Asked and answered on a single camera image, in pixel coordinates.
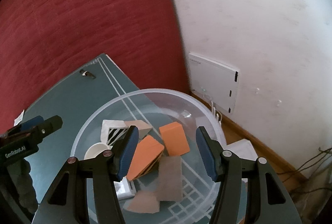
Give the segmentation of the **white ceramic bowl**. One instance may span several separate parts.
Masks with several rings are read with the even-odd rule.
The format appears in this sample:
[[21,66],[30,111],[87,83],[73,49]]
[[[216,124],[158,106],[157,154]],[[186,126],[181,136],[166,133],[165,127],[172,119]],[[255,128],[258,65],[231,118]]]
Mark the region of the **white ceramic bowl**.
[[111,146],[108,146],[107,144],[104,144],[102,142],[95,143],[92,146],[90,146],[88,150],[85,152],[84,160],[95,158],[103,151],[110,149]]

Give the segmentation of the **white striped prism block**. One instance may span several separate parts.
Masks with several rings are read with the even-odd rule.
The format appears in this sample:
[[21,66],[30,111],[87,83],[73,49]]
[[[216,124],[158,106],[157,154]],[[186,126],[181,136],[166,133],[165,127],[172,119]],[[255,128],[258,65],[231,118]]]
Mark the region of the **white striped prism block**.
[[113,146],[114,143],[127,132],[127,130],[128,126],[124,123],[124,121],[104,119],[101,128],[100,140],[108,146]]

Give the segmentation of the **beige triangular block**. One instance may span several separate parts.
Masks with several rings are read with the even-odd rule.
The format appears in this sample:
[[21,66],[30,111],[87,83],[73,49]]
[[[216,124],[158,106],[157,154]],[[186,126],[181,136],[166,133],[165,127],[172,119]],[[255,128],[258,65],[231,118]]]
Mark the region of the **beige triangular block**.
[[140,190],[129,202],[126,210],[133,213],[154,214],[160,211],[160,202],[155,192]]

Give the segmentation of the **beige wooden block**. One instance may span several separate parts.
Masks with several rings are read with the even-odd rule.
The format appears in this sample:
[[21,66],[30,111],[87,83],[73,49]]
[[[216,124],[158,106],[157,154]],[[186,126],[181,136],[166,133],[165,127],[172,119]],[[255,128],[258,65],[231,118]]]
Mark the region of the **beige wooden block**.
[[156,197],[162,202],[180,202],[182,200],[181,157],[162,157],[160,159]]

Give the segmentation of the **orange black striped triangle block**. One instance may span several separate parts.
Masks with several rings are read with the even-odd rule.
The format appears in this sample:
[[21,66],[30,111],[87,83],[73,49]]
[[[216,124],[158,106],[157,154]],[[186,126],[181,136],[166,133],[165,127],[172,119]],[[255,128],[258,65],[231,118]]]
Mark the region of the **orange black striped triangle block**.
[[133,181],[150,172],[159,161],[164,151],[164,145],[151,135],[147,135],[137,145],[134,156],[126,175],[128,181]]

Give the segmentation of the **small white triangular block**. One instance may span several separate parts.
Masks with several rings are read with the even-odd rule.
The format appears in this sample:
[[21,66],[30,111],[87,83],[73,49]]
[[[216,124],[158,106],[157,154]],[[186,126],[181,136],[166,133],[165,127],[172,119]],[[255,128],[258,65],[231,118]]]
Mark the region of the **small white triangular block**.
[[138,128],[140,140],[146,137],[153,128],[152,125],[146,123],[143,120],[125,121],[124,123],[128,127],[136,126]]

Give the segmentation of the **orange rectangular block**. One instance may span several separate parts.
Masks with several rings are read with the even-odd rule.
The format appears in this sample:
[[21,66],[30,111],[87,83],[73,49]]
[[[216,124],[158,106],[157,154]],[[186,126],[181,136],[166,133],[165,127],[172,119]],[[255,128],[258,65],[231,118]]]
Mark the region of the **orange rectangular block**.
[[169,156],[181,156],[190,151],[183,126],[180,123],[172,122],[161,126],[159,132]]

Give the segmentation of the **white paper leaflet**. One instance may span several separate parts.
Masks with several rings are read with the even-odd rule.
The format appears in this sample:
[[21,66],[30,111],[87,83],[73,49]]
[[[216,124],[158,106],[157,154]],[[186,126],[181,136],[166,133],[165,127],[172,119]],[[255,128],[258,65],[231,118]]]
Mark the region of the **white paper leaflet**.
[[23,120],[24,112],[25,112],[25,110],[23,110],[23,111],[18,115],[18,117],[15,118],[15,120],[14,120],[14,124],[13,124],[14,126],[18,125],[18,124]]

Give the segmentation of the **white black striped triangle block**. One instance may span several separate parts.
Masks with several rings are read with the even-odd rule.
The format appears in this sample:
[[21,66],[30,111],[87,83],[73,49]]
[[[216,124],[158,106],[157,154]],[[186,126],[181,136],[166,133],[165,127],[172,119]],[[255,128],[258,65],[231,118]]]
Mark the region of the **white black striped triangle block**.
[[132,181],[124,177],[120,182],[114,182],[118,200],[133,198],[136,195],[136,188]]

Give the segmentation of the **black wristwatch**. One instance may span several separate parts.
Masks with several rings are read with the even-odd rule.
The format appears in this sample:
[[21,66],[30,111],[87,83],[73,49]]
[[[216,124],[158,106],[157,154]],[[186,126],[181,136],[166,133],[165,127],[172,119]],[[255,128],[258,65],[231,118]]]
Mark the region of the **black wristwatch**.
[[89,72],[89,71],[85,71],[84,69],[81,69],[80,71],[79,71],[79,73],[81,74],[81,76],[83,76],[83,77],[89,77],[89,78],[91,78],[91,79],[95,79],[96,78],[96,76],[94,75],[94,74],[92,74],[91,72]]

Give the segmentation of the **green table mat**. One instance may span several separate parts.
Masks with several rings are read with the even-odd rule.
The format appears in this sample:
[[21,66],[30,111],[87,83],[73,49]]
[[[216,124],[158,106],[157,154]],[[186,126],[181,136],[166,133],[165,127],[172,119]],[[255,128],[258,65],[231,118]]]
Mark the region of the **green table mat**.
[[71,73],[24,114],[25,120],[38,115],[45,119],[59,115],[63,121],[62,128],[46,137],[38,152],[27,158],[37,200],[42,201],[68,157],[83,159],[86,151],[100,142],[103,120],[142,120],[152,127],[149,134],[157,141],[161,141],[161,126],[178,122],[190,146],[190,152],[181,158],[182,200],[161,202],[159,211],[152,214],[130,212],[131,200],[123,199],[120,201],[123,217],[126,223],[208,223],[219,186],[206,174],[195,133],[203,126],[213,140],[226,145],[212,113],[201,102],[178,91],[139,90],[104,54],[83,69],[91,72],[92,77],[84,77],[78,71]]

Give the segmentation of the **clear plastic bowl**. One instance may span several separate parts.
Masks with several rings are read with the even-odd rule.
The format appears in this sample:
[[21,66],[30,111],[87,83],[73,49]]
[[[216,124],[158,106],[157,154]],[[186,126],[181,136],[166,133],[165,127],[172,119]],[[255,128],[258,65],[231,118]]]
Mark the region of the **clear plastic bowl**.
[[124,182],[134,187],[119,199],[126,223],[208,223],[219,186],[207,175],[196,143],[203,126],[226,145],[212,113],[194,98],[172,90],[147,89],[119,96],[87,119],[71,155],[114,150],[129,126],[138,145]]

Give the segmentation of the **red quilted bedspread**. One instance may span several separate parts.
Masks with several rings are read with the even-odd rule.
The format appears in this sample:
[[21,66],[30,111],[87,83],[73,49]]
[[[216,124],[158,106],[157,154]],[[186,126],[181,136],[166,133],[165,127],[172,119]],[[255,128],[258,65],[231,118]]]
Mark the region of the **red quilted bedspread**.
[[190,90],[173,0],[1,0],[1,131],[102,53],[139,88]]

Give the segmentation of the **white wall router box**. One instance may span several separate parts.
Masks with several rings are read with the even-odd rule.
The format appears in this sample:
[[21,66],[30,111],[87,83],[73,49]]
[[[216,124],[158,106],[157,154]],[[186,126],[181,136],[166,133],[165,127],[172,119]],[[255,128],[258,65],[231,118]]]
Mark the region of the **white wall router box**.
[[220,109],[232,113],[235,108],[239,71],[195,53],[188,54],[192,91]]

